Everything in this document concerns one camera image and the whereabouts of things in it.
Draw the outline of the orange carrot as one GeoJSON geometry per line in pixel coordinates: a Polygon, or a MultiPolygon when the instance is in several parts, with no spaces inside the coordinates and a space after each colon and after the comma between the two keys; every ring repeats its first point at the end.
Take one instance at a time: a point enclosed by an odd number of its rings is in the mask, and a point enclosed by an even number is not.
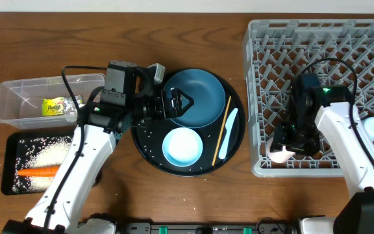
{"type": "Polygon", "coordinates": [[[26,168],[19,170],[18,175],[23,177],[54,177],[59,168],[59,166],[26,168]]]}

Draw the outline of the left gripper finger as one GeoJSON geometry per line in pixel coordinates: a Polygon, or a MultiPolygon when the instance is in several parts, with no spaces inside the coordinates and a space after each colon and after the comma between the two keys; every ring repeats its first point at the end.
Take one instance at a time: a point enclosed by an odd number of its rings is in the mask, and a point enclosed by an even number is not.
{"type": "Polygon", "coordinates": [[[185,106],[182,106],[182,103],[174,104],[174,118],[181,117],[188,109],[193,106],[194,103],[188,103],[185,106]]]}
{"type": "Polygon", "coordinates": [[[172,88],[172,96],[179,104],[194,104],[192,97],[184,93],[180,88],[172,88]]]}

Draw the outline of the pink cup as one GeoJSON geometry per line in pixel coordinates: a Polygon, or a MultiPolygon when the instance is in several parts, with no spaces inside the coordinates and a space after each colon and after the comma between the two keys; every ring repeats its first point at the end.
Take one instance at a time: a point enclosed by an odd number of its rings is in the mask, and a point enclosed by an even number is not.
{"type": "Polygon", "coordinates": [[[285,163],[288,159],[296,154],[296,152],[288,151],[285,146],[282,146],[279,151],[271,149],[272,145],[273,138],[270,138],[266,142],[265,152],[266,155],[275,163],[285,163]]]}

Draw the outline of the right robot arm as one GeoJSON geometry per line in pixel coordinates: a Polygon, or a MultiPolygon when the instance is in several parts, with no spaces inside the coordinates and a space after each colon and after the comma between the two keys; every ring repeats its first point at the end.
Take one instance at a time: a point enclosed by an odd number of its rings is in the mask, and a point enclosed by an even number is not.
{"type": "Polygon", "coordinates": [[[297,221],[296,233],[374,233],[374,144],[346,86],[323,86],[314,73],[292,80],[288,116],[266,143],[266,155],[283,163],[313,155],[324,136],[343,172],[350,200],[335,218],[297,221]]]}

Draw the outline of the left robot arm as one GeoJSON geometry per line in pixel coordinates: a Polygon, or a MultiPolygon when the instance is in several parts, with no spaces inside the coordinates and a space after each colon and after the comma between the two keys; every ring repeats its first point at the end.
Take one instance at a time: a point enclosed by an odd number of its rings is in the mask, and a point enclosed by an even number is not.
{"type": "Polygon", "coordinates": [[[112,60],[104,68],[104,86],[95,88],[85,106],[77,107],[71,146],[49,188],[22,221],[8,220],[3,233],[117,233],[106,213],[81,222],[81,211],[95,179],[124,132],[149,122],[182,116],[192,97],[178,88],[165,91],[165,68],[147,68],[112,60]]]}

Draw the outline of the light blue bowl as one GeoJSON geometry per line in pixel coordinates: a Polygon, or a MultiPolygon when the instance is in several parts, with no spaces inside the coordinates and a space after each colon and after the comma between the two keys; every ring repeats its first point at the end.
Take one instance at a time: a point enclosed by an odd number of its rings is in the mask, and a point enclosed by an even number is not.
{"type": "Polygon", "coordinates": [[[162,153],[173,166],[191,166],[200,159],[203,153],[203,141],[196,131],[179,127],[171,130],[164,137],[162,153]]]}

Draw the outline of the yellow foil snack wrapper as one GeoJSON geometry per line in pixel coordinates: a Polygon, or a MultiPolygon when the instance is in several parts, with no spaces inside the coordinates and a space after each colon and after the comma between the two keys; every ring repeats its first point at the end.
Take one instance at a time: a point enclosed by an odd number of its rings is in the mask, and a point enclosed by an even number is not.
{"type": "Polygon", "coordinates": [[[75,115],[77,108],[71,97],[43,99],[42,116],[75,115]]]}

